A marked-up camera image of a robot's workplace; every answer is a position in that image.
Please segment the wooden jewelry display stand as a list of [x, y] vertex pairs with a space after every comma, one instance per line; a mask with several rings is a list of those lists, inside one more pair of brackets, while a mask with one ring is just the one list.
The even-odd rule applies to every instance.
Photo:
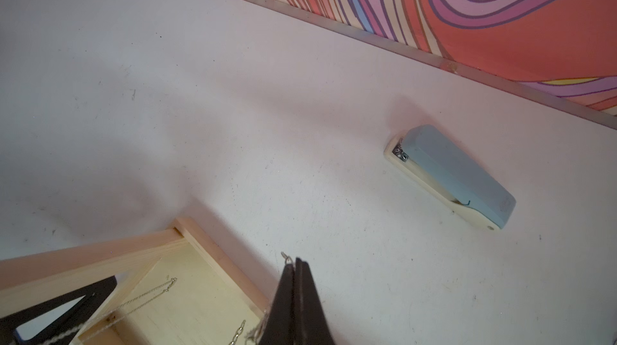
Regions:
[[1, 263], [1, 318], [117, 278], [69, 344], [239, 344], [270, 302], [192, 218]]

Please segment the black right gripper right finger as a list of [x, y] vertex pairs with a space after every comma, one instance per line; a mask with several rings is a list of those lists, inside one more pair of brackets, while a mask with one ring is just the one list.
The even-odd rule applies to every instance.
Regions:
[[294, 269], [293, 315], [295, 344], [335, 344], [309, 264], [300, 258]]

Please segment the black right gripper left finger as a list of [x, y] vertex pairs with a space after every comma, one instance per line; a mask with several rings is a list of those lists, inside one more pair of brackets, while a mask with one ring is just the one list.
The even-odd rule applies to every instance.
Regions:
[[292, 258], [285, 258], [281, 279], [259, 344], [294, 344], [294, 275], [294, 261]]

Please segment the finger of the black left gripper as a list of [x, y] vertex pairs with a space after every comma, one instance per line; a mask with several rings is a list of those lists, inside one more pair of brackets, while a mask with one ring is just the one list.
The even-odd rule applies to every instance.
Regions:
[[61, 335], [57, 344], [69, 344], [80, 326], [94, 317], [117, 288], [117, 278], [91, 285], [1, 318], [2, 344], [42, 344]]

